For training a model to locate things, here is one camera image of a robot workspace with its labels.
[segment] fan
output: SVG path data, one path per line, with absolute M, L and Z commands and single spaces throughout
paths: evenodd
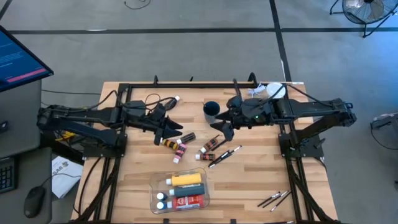
M 392 14 L 394 14 L 398 6 L 398 0 L 342 0 L 343 12 L 332 12 L 333 7 L 339 0 L 330 8 L 330 14 L 343 13 L 348 20 L 356 24 L 365 25 L 363 37 L 371 35 L 377 28 L 381 26 Z M 366 33 L 366 26 L 374 22 L 380 22 L 370 33 Z

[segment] clear plastic tray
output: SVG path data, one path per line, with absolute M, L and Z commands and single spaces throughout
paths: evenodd
M 176 175 L 187 175 L 187 174 L 195 174 L 195 173 L 200 173 L 201 175 L 201 182 L 204 184 L 205 186 L 205 194 L 204 196 L 204 203 L 203 206 L 200 208 L 205 208 L 207 205 L 209 205 L 210 203 L 210 196 L 207 190 L 207 175 L 206 175 L 206 171 L 202 168 L 196 168 L 196 169 L 192 169 L 192 170 L 185 170 L 185 171 L 178 171 L 178 172 L 164 172 L 164 173 L 155 173 L 152 174 L 152 176 L 150 177 L 150 202 L 149 202 L 149 206 L 150 206 L 150 210 L 154 213 L 154 214 L 162 214 L 162 213 L 167 213 L 167 212 L 176 212 L 176 211 L 183 211 L 183 210 L 177 210 L 174 208 L 166 208 L 166 209 L 158 209 L 157 208 L 157 203 L 160 202 L 156 195 L 160 192 L 167 194 L 167 199 L 166 199 L 166 203 L 167 202 L 171 202 L 175 196 L 170 196 L 169 195 L 169 190 L 173 189 L 174 187 L 171 185 L 167 185 L 166 184 L 166 179 L 172 178 L 172 176 L 176 176 Z

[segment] yellow bottle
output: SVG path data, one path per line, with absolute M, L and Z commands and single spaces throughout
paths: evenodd
M 201 183 L 200 173 L 172 176 L 171 179 L 166 179 L 166 184 L 172 185 L 173 187 L 188 185 L 188 184 L 200 184 L 200 183 Z

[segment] computer mouse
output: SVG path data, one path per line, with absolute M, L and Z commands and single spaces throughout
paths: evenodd
M 37 186 L 32 188 L 25 198 L 24 214 L 27 218 L 34 218 L 42 209 L 45 188 Z

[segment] white paper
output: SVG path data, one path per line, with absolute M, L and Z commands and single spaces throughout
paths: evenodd
M 63 198 L 69 190 L 80 180 L 83 172 L 83 166 L 69 161 L 63 157 L 58 156 L 52 161 L 52 192 L 58 197 Z

